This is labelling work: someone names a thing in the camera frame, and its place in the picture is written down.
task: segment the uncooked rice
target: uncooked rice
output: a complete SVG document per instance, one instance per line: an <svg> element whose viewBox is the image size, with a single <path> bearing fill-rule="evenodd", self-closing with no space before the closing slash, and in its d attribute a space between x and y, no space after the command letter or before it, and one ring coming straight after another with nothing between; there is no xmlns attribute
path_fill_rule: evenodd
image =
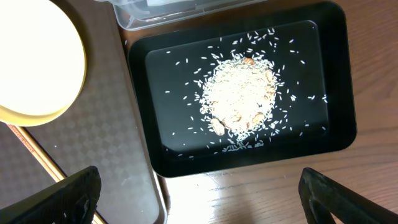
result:
<svg viewBox="0 0 398 224"><path fill-rule="evenodd" d="M256 57L253 64L245 63L238 54L222 61L214 75L203 84L200 99L202 114L212 114L229 133L243 141L251 132L272 118L277 79L273 64Z"/></svg>

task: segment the chopstick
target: chopstick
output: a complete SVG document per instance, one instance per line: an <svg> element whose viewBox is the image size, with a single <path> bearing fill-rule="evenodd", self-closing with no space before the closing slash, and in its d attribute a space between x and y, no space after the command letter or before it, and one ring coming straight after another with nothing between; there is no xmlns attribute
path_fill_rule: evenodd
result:
<svg viewBox="0 0 398 224"><path fill-rule="evenodd" d="M42 165L42 167L50 174L50 176L56 181L60 182L66 177L62 171L53 163L43 149L32 139L32 137L25 131L24 128L7 124L8 128L19 138L19 140L25 145L29 152L35 157L35 159ZM94 219L92 224L106 224L103 219L95 211Z"/></svg>

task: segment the plastic container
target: plastic container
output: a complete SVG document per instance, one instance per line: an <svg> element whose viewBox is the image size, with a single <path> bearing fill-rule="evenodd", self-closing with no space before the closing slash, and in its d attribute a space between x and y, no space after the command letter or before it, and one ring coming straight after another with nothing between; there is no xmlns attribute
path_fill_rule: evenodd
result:
<svg viewBox="0 0 398 224"><path fill-rule="evenodd" d="M262 1L265 0L109 0L119 25L130 31Z"/></svg>

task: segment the black tray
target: black tray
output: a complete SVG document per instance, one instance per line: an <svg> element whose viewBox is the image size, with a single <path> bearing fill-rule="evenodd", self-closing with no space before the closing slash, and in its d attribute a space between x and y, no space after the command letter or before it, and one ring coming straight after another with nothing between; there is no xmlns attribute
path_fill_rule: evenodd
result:
<svg viewBox="0 0 398 224"><path fill-rule="evenodd" d="M261 37L272 28L275 36L267 35L267 40L256 45L248 41L248 32L255 36L256 30ZM242 43L232 45L241 37ZM277 48L271 47L269 41L277 42ZM272 112L275 119L283 121L280 133L271 142L271 130L262 130L258 138L263 140L263 146L225 152L229 136L219 137L209 132L208 123L200 120L204 116L193 99L195 92L201 95L202 91L193 80L204 81L203 75L213 70L210 63L217 62L210 53L222 53L225 60L231 58L232 49L243 53L248 47L253 52L265 50L265 58L275 62L274 71L285 65L281 71L285 85L278 88L282 101L277 95L278 108ZM164 177L338 151L348 147L356 137L346 19L343 10L332 2L147 37L134 43L128 60L150 161L154 170ZM297 101L290 99L291 94ZM322 100L324 95L328 103ZM286 113L279 108L288 110L288 123L284 118ZM251 145L255 137L247 139Z"/></svg>

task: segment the brown placemat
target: brown placemat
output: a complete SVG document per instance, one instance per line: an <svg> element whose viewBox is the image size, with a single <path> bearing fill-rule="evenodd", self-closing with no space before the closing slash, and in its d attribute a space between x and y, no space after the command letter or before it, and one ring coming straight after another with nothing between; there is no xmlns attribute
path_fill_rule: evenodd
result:
<svg viewBox="0 0 398 224"><path fill-rule="evenodd" d="M162 223L164 210L134 119L112 7L95 1L54 2L81 35L86 81L61 117L27 130L66 175L90 165L98 168L102 188L97 211L108 223Z"/></svg>
<svg viewBox="0 0 398 224"><path fill-rule="evenodd" d="M17 136L0 122L0 209L54 183Z"/></svg>

